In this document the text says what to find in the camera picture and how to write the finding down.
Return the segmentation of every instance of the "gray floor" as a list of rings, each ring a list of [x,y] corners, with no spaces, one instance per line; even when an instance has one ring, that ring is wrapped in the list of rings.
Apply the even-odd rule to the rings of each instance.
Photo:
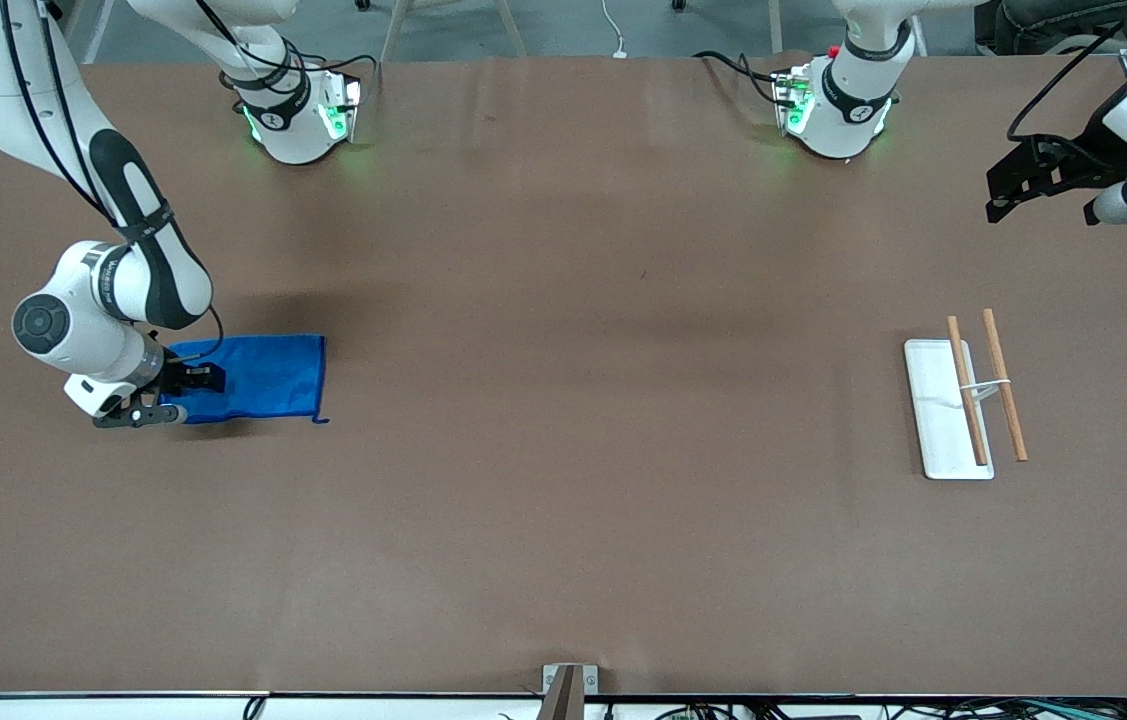
[[[610,55],[615,38],[600,0],[508,0],[531,55]],[[394,0],[372,0],[358,12],[353,0],[304,0],[279,32],[307,53],[348,57],[379,54]],[[205,63],[189,42],[137,14],[124,0],[78,0],[80,23],[70,32],[76,56],[98,63]],[[735,55],[772,53],[767,0],[687,0],[674,14],[669,0],[607,0],[632,57],[686,56],[700,50]],[[787,48],[822,53],[842,42],[843,20],[828,0],[781,0]],[[971,9],[924,14],[933,55],[975,53]],[[512,55],[491,0],[462,0],[412,10],[394,61],[477,60]]]

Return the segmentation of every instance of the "blue towel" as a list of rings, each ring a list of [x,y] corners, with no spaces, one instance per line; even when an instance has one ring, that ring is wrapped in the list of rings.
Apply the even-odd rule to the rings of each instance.
[[[188,356],[207,350],[212,343],[215,338],[177,343],[170,348],[176,355]],[[159,401],[184,407],[188,425],[292,416],[326,423],[319,419],[323,344],[320,334],[227,337],[211,355],[194,361],[220,365],[225,371],[225,392],[188,389],[179,397],[160,395]]]

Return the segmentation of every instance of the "white tray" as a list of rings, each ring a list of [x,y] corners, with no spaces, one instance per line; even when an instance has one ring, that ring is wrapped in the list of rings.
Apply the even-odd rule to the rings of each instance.
[[[964,341],[967,357],[967,382],[975,383],[971,348]],[[923,474],[933,480],[990,480],[994,461],[976,465],[971,437],[959,393],[959,374],[948,340],[905,341],[905,366],[909,373],[909,400],[914,402],[914,420],[919,425],[919,447],[923,451]],[[985,455],[990,454],[990,437],[985,436],[985,416],[976,405],[980,419],[980,436]]]

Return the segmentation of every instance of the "brown table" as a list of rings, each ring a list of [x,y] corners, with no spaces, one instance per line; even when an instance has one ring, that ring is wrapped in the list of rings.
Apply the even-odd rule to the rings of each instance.
[[[303,168],[214,69],[89,69],[331,423],[94,429],[7,322],[112,235],[0,155],[0,688],[1127,693],[1127,228],[982,208],[1058,63],[916,60],[851,165],[700,61],[391,65]],[[900,346],[964,315],[984,373],[980,306],[1031,461],[994,410],[999,478],[932,482]]]

